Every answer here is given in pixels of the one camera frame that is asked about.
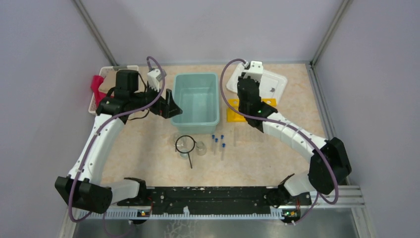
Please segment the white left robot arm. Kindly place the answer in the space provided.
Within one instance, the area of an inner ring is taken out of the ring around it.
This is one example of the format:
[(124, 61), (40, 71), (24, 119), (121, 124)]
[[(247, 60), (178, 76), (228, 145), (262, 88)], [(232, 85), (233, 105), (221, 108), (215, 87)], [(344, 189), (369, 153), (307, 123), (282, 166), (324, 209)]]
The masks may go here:
[(166, 73), (149, 70), (144, 92), (139, 92), (139, 73), (123, 69), (116, 73), (115, 86), (100, 101), (88, 141), (73, 168), (65, 177), (57, 177), (55, 188), (70, 209), (78, 208), (103, 214), (109, 206), (130, 199), (143, 205), (149, 198), (145, 182), (125, 178), (121, 182), (101, 185), (102, 173), (111, 148), (131, 114), (149, 111), (165, 119), (182, 114), (172, 91), (162, 96)]

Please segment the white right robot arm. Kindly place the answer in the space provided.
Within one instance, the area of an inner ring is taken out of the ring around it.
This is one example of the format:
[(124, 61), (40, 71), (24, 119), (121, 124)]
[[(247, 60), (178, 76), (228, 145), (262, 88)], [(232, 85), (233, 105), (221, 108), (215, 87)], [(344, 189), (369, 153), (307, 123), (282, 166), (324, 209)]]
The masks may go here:
[(298, 127), (278, 110), (262, 101), (259, 82), (242, 73), (238, 77), (239, 113), (260, 132), (278, 138), (308, 161), (309, 170), (292, 174), (278, 186), (268, 201), (274, 205), (292, 204), (302, 193), (316, 191), (328, 195), (351, 173), (344, 143), (334, 137), (319, 137)]

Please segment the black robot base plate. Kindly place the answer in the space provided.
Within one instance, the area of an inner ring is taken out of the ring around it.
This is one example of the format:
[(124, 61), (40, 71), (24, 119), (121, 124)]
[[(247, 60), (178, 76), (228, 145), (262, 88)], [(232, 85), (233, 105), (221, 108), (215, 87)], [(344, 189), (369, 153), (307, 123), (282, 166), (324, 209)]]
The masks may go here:
[(118, 206), (150, 206), (153, 215), (180, 215), (185, 207), (192, 215), (265, 215), (271, 208), (311, 203), (308, 192), (286, 198), (276, 186), (160, 186), (141, 189), (137, 197), (119, 201)]

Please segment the yellow test tube rack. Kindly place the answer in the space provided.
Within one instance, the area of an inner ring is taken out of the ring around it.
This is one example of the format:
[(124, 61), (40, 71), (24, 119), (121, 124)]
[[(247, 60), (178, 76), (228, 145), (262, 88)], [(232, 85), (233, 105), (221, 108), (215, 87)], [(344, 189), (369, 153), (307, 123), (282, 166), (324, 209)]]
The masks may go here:
[[(267, 103), (270, 106), (276, 107), (277, 101), (275, 98), (262, 98), (262, 101)], [(239, 100), (238, 99), (228, 99), (229, 105), (231, 105), (234, 109), (239, 110)], [(227, 108), (227, 122), (246, 122), (246, 119), (235, 113), (230, 108)]]

